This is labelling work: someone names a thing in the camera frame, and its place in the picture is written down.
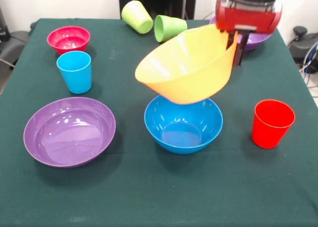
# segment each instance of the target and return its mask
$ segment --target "lime green cup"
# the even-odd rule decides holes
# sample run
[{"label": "lime green cup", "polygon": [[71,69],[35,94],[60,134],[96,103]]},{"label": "lime green cup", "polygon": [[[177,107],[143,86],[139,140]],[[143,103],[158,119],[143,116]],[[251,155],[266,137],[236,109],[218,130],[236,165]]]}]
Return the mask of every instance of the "lime green cup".
[{"label": "lime green cup", "polygon": [[188,29],[187,22],[181,18],[158,15],[155,20],[157,42],[164,42]]},{"label": "lime green cup", "polygon": [[127,3],[121,11],[123,20],[140,34],[149,32],[154,24],[149,13],[138,0]]}]

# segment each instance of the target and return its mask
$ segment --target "table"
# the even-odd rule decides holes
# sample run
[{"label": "table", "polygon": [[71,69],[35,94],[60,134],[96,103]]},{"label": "table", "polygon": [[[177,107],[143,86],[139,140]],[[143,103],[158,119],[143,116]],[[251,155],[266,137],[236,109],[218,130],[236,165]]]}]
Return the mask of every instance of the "table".
[{"label": "table", "polygon": [[[107,151],[74,169],[38,163],[22,138],[34,112],[73,96],[46,43],[50,31],[65,25],[91,32],[93,87],[83,96],[105,103],[117,121]],[[134,72],[157,46],[153,31],[139,35],[120,20],[39,20],[0,97],[0,226],[317,226],[318,110],[279,32],[246,54],[212,97],[223,129],[193,155],[166,152],[144,125],[156,94]],[[287,102],[296,113],[273,150],[250,138],[254,106],[267,98]]]}]

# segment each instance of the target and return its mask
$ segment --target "plastic cup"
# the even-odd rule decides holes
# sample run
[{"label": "plastic cup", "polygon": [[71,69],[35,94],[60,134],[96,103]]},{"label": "plastic cup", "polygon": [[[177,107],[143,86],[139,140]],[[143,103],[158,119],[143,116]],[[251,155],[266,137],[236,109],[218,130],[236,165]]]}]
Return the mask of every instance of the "plastic cup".
[{"label": "plastic cup", "polygon": [[253,142],[264,149],[276,147],[295,119],[293,109],[279,100],[259,102],[254,110]]},{"label": "plastic cup", "polygon": [[91,88],[91,58],[86,52],[72,51],[56,61],[69,91],[83,94]]},{"label": "plastic cup", "polygon": [[188,29],[187,22],[181,18],[158,15],[155,20],[157,42],[164,42]]},{"label": "plastic cup", "polygon": [[127,3],[121,11],[121,17],[140,34],[149,32],[154,24],[149,13],[138,0]]}]

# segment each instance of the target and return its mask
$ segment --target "bowl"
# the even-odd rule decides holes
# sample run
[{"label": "bowl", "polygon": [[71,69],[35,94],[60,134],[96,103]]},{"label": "bowl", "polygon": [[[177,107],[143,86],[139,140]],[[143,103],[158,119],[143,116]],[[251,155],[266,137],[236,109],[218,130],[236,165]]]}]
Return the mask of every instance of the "bowl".
[{"label": "bowl", "polygon": [[60,27],[47,38],[49,45],[60,55],[71,51],[85,51],[90,33],[82,27]]},{"label": "bowl", "polygon": [[202,150],[219,135],[223,117],[211,99],[178,105],[159,95],[145,110],[145,125],[167,151],[190,154]]},{"label": "bowl", "polygon": [[[210,20],[210,24],[215,24],[215,17],[212,17]],[[268,38],[270,38],[272,34],[258,34],[258,33],[251,33],[248,37],[247,44],[244,48],[245,51],[251,51],[256,49],[260,44],[265,42]],[[240,43],[242,36],[238,37],[238,43]]]},{"label": "bowl", "polygon": [[215,25],[186,30],[150,52],[135,78],[177,104],[204,100],[230,79],[237,43],[227,41]]},{"label": "bowl", "polygon": [[37,161],[67,168],[98,157],[111,143],[115,129],[115,117],[106,105],[72,97],[38,110],[26,124],[23,139]]}]

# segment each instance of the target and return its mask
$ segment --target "blue cup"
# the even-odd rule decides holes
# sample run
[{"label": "blue cup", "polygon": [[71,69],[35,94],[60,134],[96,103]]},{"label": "blue cup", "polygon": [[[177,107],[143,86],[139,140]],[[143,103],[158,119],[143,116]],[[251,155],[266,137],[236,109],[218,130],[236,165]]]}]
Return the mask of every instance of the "blue cup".
[{"label": "blue cup", "polygon": [[56,61],[70,92],[83,94],[91,88],[91,58],[86,52],[72,51]]}]

